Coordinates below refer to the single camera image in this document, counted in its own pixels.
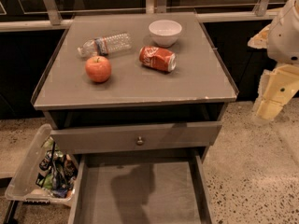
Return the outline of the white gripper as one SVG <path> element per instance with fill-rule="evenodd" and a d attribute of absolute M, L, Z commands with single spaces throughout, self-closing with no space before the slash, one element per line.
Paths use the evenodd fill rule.
<path fill-rule="evenodd" d="M 273 120 L 299 92 L 299 0 L 288 0 L 248 46 L 267 48 L 268 57 L 279 62 L 273 71 L 263 71 L 253 105 L 257 119 Z"/>

